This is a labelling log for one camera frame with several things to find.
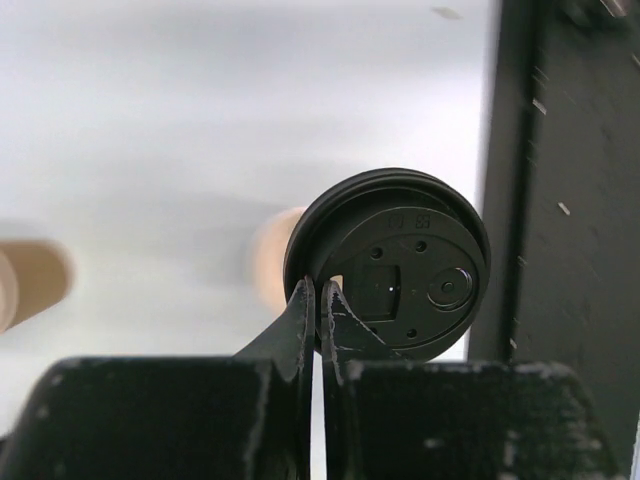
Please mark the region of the black cup lid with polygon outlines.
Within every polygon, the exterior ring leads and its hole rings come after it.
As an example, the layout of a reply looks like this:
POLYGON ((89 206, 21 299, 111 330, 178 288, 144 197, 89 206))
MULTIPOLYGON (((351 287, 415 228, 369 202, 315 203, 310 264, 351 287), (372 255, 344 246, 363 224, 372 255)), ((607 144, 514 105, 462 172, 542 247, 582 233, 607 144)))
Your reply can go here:
POLYGON ((381 168, 321 194, 295 225, 283 261, 285 296, 305 276, 341 278, 346 302, 400 355, 432 360, 473 323, 491 251, 473 206, 440 179, 381 168))

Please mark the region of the brown paper cup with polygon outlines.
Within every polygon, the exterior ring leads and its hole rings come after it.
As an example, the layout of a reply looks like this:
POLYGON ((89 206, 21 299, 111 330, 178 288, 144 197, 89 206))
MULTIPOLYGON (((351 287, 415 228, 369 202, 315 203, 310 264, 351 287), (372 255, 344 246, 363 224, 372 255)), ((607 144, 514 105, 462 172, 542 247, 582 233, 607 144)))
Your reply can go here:
POLYGON ((272 216, 257 232, 252 245, 252 284, 260 301, 274 315, 280 315, 286 307, 284 259, 293 230, 305 210, 295 207, 272 216))

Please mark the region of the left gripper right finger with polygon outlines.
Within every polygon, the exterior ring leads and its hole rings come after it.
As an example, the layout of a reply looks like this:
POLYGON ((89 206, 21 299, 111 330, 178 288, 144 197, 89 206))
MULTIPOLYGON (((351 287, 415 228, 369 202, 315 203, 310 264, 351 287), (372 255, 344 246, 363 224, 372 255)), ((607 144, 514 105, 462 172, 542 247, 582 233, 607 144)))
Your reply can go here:
POLYGON ((322 297, 329 478, 622 477, 571 369, 409 360, 355 316, 336 283, 322 297))

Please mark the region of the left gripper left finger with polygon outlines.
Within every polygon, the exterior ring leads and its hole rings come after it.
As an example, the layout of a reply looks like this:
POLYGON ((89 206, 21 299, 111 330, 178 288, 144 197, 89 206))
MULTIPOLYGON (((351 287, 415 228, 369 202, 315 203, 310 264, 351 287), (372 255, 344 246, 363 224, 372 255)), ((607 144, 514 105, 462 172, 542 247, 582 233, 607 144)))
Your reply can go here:
POLYGON ((76 357, 37 382, 5 479, 306 479, 315 289, 230 357, 76 357))

